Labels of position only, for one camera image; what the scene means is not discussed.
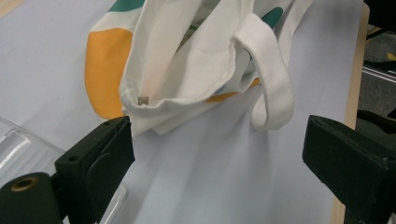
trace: white strap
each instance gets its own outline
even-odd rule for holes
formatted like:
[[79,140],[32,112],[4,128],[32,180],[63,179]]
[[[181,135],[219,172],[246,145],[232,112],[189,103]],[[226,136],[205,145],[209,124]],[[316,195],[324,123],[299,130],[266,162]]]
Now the white strap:
[[253,107],[255,129],[279,129],[293,114],[294,102],[287,68],[276,36],[267,24],[251,13],[233,35],[252,56],[262,83],[263,95]]

